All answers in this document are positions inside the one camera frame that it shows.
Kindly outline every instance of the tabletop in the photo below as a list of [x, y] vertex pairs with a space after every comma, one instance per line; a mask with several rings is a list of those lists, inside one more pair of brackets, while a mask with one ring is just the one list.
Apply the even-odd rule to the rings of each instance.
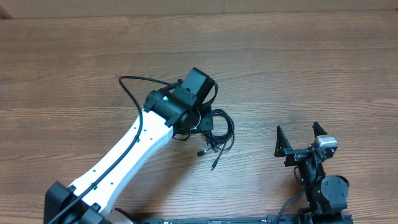
[[[115, 206], [162, 218], [264, 217], [302, 186], [274, 157], [276, 127], [293, 148], [311, 125], [338, 140], [323, 163], [350, 182], [356, 223], [398, 219], [398, 11], [0, 21], [0, 223], [42, 223], [44, 195], [95, 165], [137, 117], [121, 75], [175, 82], [197, 67], [234, 120], [223, 154], [203, 136], [171, 140]], [[143, 104], [161, 85], [128, 80]], [[215, 130], [226, 131], [222, 119]], [[285, 213], [305, 207], [305, 197]]]

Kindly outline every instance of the wooden surface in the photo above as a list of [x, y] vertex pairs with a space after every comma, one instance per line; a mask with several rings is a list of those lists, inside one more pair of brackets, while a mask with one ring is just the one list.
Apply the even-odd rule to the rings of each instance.
[[[264, 217], [299, 191], [274, 157], [318, 121], [339, 140], [328, 175], [350, 183], [356, 223], [398, 219], [398, 13], [310, 12], [0, 21], [0, 223], [42, 223], [44, 194], [81, 176], [137, 116], [117, 77], [174, 82], [198, 67], [236, 143], [210, 171], [201, 136], [171, 141], [116, 206], [164, 218]], [[144, 102], [158, 84], [126, 82]], [[221, 120], [215, 128], [223, 129]], [[287, 213], [306, 204], [293, 203]]]
[[398, 0], [0, 0], [15, 19], [396, 10]]

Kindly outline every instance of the robotic arm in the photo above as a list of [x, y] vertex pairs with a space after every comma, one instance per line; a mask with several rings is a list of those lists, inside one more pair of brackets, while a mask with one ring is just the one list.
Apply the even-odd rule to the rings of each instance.
[[[56, 182], [45, 195], [44, 223], [107, 223], [116, 199], [144, 163], [176, 134], [204, 133], [213, 129], [211, 104], [203, 103], [217, 84], [208, 75], [193, 68], [183, 81], [152, 91], [142, 111], [142, 131], [137, 133], [140, 117], [123, 138], [88, 172], [68, 188]], [[139, 139], [117, 165], [92, 186], [132, 143]]]

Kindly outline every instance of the wooden table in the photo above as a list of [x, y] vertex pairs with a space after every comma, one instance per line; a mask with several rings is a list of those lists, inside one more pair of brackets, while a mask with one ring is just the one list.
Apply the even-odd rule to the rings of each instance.
[[[214, 108], [234, 119], [234, 147], [210, 171], [217, 154], [196, 157], [202, 136], [171, 141], [117, 207], [163, 218], [278, 213], [301, 186], [274, 157], [276, 127], [299, 148], [318, 121], [339, 140], [324, 168], [350, 181], [345, 213], [397, 222], [398, 12], [379, 11], [0, 21], [0, 223], [42, 223], [47, 189], [81, 176], [129, 129], [137, 111], [118, 76], [174, 82], [192, 67], [219, 84]], [[126, 83], [142, 103], [160, 88]]]

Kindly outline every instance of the silver metal part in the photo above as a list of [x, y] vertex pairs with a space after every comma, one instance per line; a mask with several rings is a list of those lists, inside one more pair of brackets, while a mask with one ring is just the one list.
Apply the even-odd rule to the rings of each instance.
[[315, 138], [313, 142], [318, 147], [337, 147], [338, 143], [335, 137], [330, 134], [320, 135]]

